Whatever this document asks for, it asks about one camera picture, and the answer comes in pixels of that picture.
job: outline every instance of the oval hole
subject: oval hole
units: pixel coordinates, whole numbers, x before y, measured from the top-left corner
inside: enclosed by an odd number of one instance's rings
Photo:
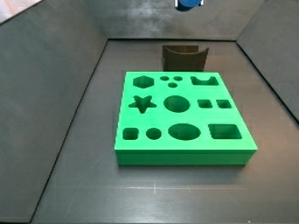
[[[169,129],[169,133],[170,133],[171,137],[174,137],[179,140],[185,140],[185,141],[198,138],[202,134],[200,128],[189,123],[175,124]]]

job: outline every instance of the green foam block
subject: green foam block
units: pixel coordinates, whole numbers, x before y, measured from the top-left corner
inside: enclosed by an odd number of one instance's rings
[[[245,165],[257,150],[218,73],[126,73],[119,165]]]

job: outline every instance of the hexagon-shaped hole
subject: hexagon-shaped hole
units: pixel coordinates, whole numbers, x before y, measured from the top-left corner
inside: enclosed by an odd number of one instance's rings
[[[150,88],[154,84],[155,79],[145,75],[134,79],[134,85],[138,88]]]

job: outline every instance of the gray floor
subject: gray floor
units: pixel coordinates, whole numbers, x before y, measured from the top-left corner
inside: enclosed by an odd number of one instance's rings
[[[118,167],[126,71],[161,71],[162,45],[210,47],[260,151],[246,166]],[[236,43],[110,41],[34,223],[298,222],[299,128]]]

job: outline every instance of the circular hole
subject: circular hole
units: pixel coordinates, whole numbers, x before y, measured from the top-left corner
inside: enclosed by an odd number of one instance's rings
[[[146,135],[150,139],[157,140],[162,137],[162,131],[159,129],[153,128],[146,132]]]
[[[161,77],[161,80],[162,80],[162,81],[169,81],[170,78],[169,78],[167,76],[162,76],[162,77]]]
[[[175,113],[182,113],[189,110],[192,104],[186,98],[179,95],[167,97],[163,101],[165,107]]]
[[[175,76],[174,79],[175,79],[177,81],[182,81],[182,80],[183,80],[183,77],[182,77],[182,76]]]
[[[174,83],[174,82],[171,82],[171,83],[169,84],[169,87],[170,87],[170,88],[177,88],[177,87],[178,87],[178,84]]]

